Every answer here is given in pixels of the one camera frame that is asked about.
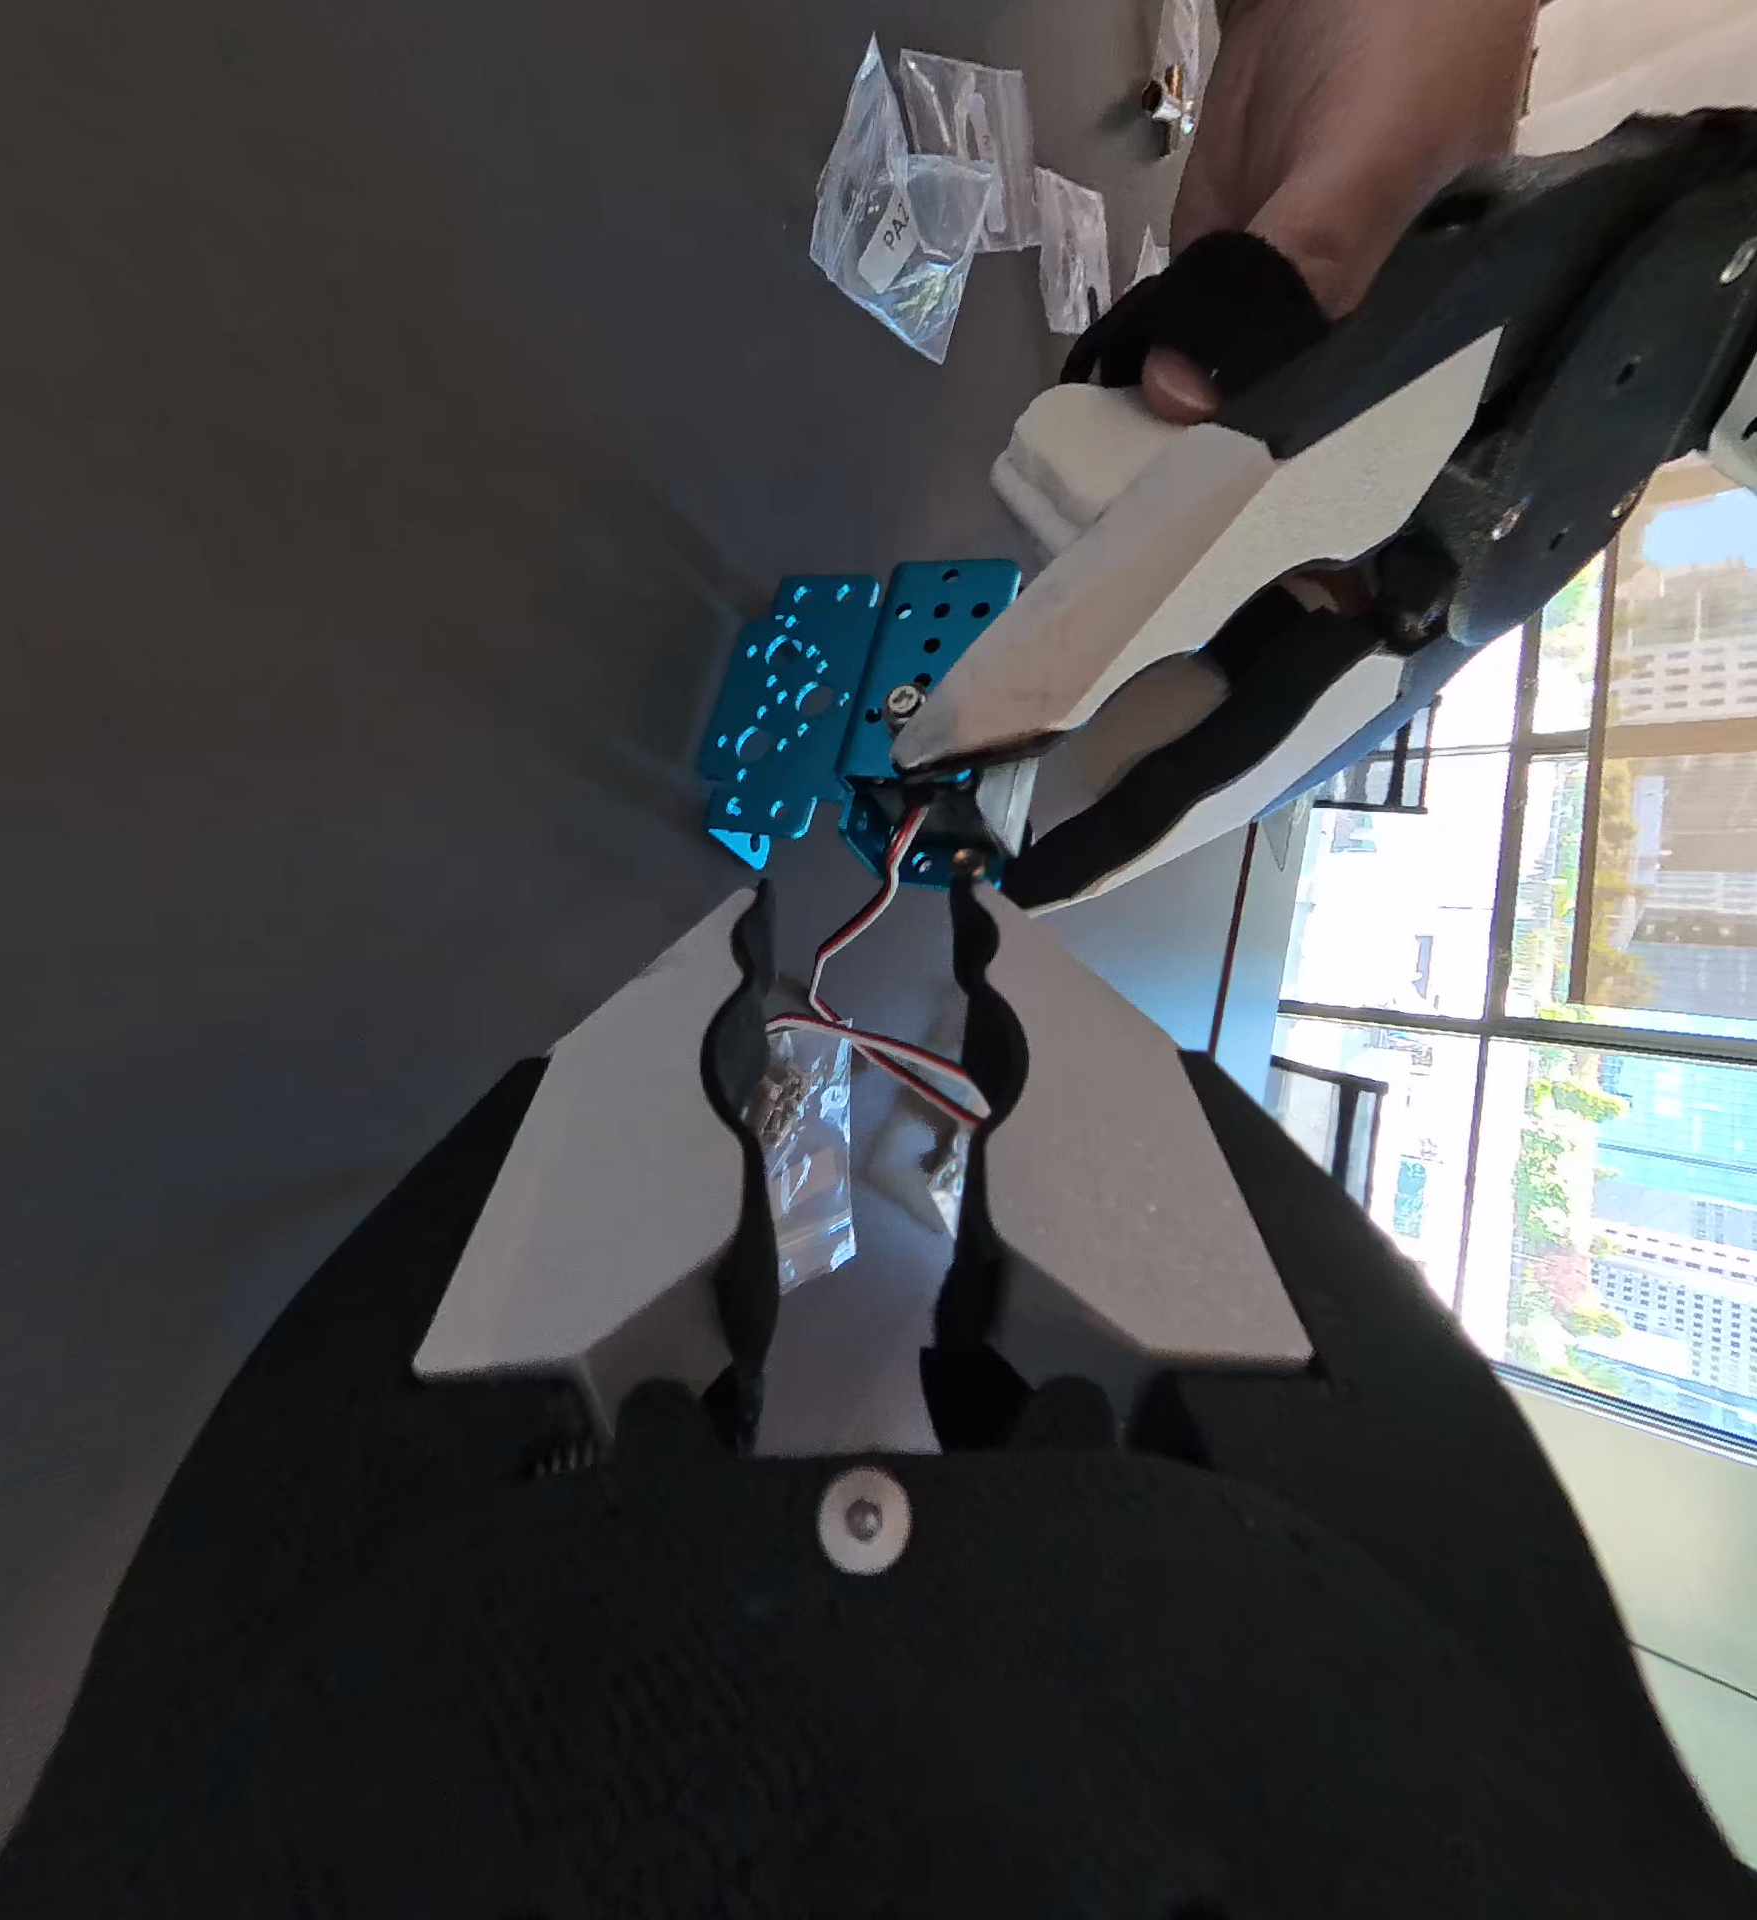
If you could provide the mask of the clear bag of screws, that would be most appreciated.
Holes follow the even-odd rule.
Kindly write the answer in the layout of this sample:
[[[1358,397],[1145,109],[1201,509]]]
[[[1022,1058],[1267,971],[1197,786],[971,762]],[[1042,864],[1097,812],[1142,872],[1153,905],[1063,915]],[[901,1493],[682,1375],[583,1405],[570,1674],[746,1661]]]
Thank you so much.
[[[849,1042],[818,1021],[773,1021],[746,1126],[760,1147],[778,1289],[789,1295],[858,1254]]]

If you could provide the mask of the blue bracket with black servo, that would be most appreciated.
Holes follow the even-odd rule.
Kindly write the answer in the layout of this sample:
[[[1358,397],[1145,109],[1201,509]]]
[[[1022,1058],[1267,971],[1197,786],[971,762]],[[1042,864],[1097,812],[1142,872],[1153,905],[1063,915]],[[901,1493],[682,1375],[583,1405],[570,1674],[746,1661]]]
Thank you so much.
[[[898,735],[1012,604],[1021,566],[1009,558],[901,563],[890,577],[866,671],[837,759],[839,830],[874,872],[916,807],[926,818],[901,861],[903,885],[949,890],[972,857],[984,885],[1002,882],[1030,841],[1035,761],[946,762],[903,770]]]

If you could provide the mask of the person's left hand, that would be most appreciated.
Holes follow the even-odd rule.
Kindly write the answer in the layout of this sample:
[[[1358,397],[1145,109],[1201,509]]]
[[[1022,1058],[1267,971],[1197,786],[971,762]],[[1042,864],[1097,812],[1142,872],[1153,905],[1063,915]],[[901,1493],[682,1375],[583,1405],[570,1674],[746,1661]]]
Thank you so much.
[[[1182,162],[1177,253],[1247,232],[1318,309],[1358,307],[1418,212],[1506,155],[1537,2],[1219,3],[1220,48]]]

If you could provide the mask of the dark desk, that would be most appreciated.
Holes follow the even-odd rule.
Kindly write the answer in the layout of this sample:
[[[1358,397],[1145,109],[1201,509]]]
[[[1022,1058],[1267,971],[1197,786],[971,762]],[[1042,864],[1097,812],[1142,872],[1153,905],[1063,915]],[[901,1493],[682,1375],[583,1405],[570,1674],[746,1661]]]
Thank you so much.
[[[0,3],[0,1843],[291,1296],[739,878],[783,573],[1009,554],[1024,255],[942,364],[809,258],[870,38],[1164,219],[1158,3]]]

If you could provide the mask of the blue perforated metal plate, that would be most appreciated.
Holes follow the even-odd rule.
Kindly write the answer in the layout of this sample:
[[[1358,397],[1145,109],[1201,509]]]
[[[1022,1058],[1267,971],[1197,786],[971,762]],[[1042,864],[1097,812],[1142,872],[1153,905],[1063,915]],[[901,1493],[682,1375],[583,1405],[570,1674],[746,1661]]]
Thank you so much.
[[[746,621],[705,724],[695,774],[705,833],[762,873],[845,786],[839,753],[866,682],[881,585],[867,575],[780,578]]]

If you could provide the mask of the large window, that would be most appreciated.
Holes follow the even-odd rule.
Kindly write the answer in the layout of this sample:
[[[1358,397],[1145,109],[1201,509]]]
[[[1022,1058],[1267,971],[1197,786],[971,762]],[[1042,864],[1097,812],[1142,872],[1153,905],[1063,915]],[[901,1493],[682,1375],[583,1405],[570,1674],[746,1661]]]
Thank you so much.
[[[1264,830],[1264,1108],[1517,1383],[1757,1452],[1757,492],[1665,468]]]

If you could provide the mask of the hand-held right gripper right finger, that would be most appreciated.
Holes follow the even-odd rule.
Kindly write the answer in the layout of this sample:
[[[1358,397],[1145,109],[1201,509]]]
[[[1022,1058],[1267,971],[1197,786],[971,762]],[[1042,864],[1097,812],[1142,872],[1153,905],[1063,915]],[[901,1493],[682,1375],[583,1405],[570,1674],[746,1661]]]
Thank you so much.
[[[996,890],[949,905],[984,1118],[921,1352],[939,1449],[1004,1445],[1057,1379],[1118,1431],[1162,1379],[1306,1379],[1312,1337],[1178,1044]]]

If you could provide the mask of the labelled clear plastic bag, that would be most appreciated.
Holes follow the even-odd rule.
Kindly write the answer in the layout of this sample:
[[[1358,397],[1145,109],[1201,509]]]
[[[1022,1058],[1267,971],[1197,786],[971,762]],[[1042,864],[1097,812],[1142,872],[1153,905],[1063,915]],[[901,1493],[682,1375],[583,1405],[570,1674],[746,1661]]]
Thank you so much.
[[[986,229],[984,162],[912,149],[870,38],[818,181],[810,260],[845,298],[941,364]]]

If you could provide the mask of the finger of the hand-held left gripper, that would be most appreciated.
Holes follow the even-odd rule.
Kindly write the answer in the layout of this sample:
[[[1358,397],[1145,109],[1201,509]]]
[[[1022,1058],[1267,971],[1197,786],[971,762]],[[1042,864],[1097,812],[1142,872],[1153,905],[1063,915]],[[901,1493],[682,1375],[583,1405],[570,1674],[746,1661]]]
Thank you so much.
[[[1226,677],[1217,707],[1010,860],[1006,899],[1096,899],[1249,826],[1380,750],[1467,665],[1467,646],[1440,633],[1400,656],[1369,617],[1259,599],[1190,663],[1207,660]]]
[[[944,675],[898,735],[898,768],[983,766],[1078,732],[1284,575],[1381,547],[1464,440],[1498,344],[1483,333],[1287,459],[1222,423],[1177,429]]]

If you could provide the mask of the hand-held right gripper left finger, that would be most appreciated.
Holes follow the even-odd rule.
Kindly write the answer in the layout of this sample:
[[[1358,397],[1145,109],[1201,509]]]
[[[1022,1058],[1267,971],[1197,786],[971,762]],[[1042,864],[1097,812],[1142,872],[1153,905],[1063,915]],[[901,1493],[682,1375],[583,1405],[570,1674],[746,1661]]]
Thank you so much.
[[[601,1437],[637,1385],[673,1382],[751,1450],[780,1299],[751,1126],[773,985],[762,882],[553,1044],[417,1379],[561,1379]]]

